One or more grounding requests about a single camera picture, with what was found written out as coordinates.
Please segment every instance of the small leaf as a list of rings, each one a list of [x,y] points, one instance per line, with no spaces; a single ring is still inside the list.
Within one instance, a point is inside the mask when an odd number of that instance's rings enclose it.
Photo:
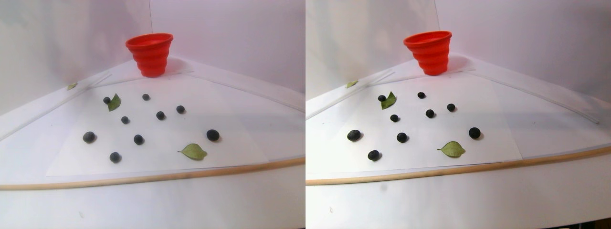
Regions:
[[[390,95],[388,95],[386,100],[380,102],[382,104],[382,110],[384,110],[384,109],[386,109],[388,107],[391,107],[393,104],[395,104],[396,101],[397,101],[397,98],[395,97],[395,94],[390,92]]]
[[[458,142],[454,141],[448,142],[441,149],[437,150],[441,150],[441,152],[453,158],[460,157],[464,153],[463,147]]]
[[[66,90],[70,90],[70,89],[75,88],[77,84],[78,84],[78,83],[76,82],[76,83],[74,83],[74,84],[70,84],[70,85],[68,85],[68,88],[67,88]]]
[[[356,83],[358,83],[358,82],[359,82],[359,81],[352,81],[352,82],[349,82],[348,84],[346,84],[346,88],[348,88],[348,87],[352,87],[352,86],[354,86],[354,85],[355,85]]]
[[[183,153],[185,156],[193,159],[193,160],[198,160],[201,161],[203,160],[203,158],[208,155],[208,153],[206,153],[206,151],[204,151],[202,149],[202,147],[199,147],[199,145],[197,144],[189,144],[187,145],[183,151],[179,151],[180,153]]]
[[[119,106],[121,106],[121,98],[119,98],[119,96],[115,93],[115,96],[112,97],[111,102],[108,103],[108,111],[114,111]]]

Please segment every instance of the red collapsible cup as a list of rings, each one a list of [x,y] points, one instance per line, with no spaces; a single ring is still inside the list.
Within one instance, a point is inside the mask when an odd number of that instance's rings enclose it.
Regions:
[[[403,44],[412,51],[425,74],[437,76],[448,70],[450,37],[449,31],[424,32],[405,38]]]
[[[172,34],[146,34],[131,38],[125,46],[134,56],[143,76],[155,78],[166,72]]]

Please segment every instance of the wooden rod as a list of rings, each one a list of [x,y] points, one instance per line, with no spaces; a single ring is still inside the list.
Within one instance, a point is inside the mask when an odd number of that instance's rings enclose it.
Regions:
[[[5,190],[42,190],[42,189],[73,189],[77,187],[97,187],[117,184],[134,184],[154,181],[169,181],[189,178],[199,178],[207,176],[223,176],[240,173],[259,172],[264,170],[280,169],[306,163],[306,158],[288,159],[284,161],[274,161],[265,164],[244,165],[223,169],[212,169],[193,172],[170,173],[151,176],[134,176],[127,178],[116,178],[107,180],[77,181],[68,183],[50,184],[0,184],[0,191]]]
[[[533,158],[533,159],[518,160],[518,161],[506,161],[506,162],[498,162],[498,163],[492,163],[492,164],[472,165],[472,166],[459,167],[459,168],[436,169],[436,170],[398,173],[398,174],[380,175],[380,176],[363,176],[363,177],[352,177],[352,178],[306,180],[305,185],[310,186],[310,185],[328,185],[328,184],[356,184],[356,183],[367,183],[367,182],[378,182],[378,181],[413,179],[413,178],[421,178],[421,177],[429,177],[429,176],[443,176],[443,175],[452,175],[452,174],[460,174],[460,173],[483,172],[483,171],[490,171],[490,170],[497,170],[497,169],[509,169],[509,168],[526,167],[526,166],[541,165],[541,164],[550,164],[550,163],[556,163],[556,162],[562,162],[562,161],[572,161],[572,160],[588,158],[592,156],[599,156],[599,155],[603,155],[607,153],[611,153],[611,146],[597,148],[594,150],[585,150],[585,151],[581,151],[577,153],[558,155],[558,156],[546,156],[542,158]]]

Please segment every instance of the white tabletop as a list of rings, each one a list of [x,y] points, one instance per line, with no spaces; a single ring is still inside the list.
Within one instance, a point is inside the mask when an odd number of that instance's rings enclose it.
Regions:
[[[609,103],[458,54],[450,55],[448,68],[449,71],[475,69],[473,73],[517,85],[600,120],[600,124],[596,125],[545,100],[493,83],[523,158],[572,153],[611,144]],[[414,60],[391,69],[395,74],[385,80],[422,74]],[[308,100],[306,114],[344,93],[345,87],[339,87]],[[341,112],[328,111],[319,115],[337,118],[338,114],[331,113]],[[610,166],[611,154],[607,154],[490,172],[307,186],[306,225],[310,228],[543,228],[603,219],[611,216],[611,209],[608,208],[611,204]],[[415,170],[332,175],[306,173],[306,178],[411,171]]]
[[[270,161],[304,154],[303,94],[254,78],[171,57],[169,71],[213,78],[218,92]],[[99,85],[139,79],[129,61],[108,70]],[[59,89],[0,117],[6,133],[78,92],[103,73]],[[277,98],[279,104],[237,89]],[[141,172],[89,176],[45,176],[62,146],[73,114],[85,98],[76,97],[0,142],[0,183],[28,184],[97,180],[170,173]],[[301,228],[305,222],[305,166],[152,183],[47,191],[0,191],[0,228]]]

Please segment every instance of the green leaf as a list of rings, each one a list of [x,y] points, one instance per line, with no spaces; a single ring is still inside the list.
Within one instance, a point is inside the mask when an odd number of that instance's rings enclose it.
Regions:
[[[348,88],[348,87],[352,87],[352,86],[354,86],[354,85],[355,85],[356,83],[358,83],[358,82],[359,82],[359,81],[352,81],[352,82],[349,82],[348,84],[346,84],[346,88]]]
[[[108,111],[114,111],[117,107],[121,106],[121,98],[115,93],[110,103],[108,103]]]
[[[70,89],[75,88],[77,84],[78,84],[78,83],[76,82],[76,83],[74,83],[74,84],[70,84],[70,85],[68,85],[68,89],[66,89],[66,90],[70,90]]]
[[[189,145],[187,145],[183,151],[179,151],[180,153],[183,153],[185,156],[193,159],[193,160],[198,160],[201,161],[203,160],[203,158],[208,155],[208,153],[206,153],[206,151],[204,151],[202,149],[202,147],[199,147],[199,145],[191,143]]]
[[[437,150],[441,150],[441,152],[453,158],[460,157],[464,153],[463,147],[458,142],[454,141],[448,142],[441,149]]]
[[[397,101],[397,98],[395,97],[395,94],[393,94],[392,92],[390,92],[390,95],[388,95],[388,97],[386,97],[386,100],[380,102],[382,104],[382,110],[391,107],[393,104],[395,104],[395,102]]]

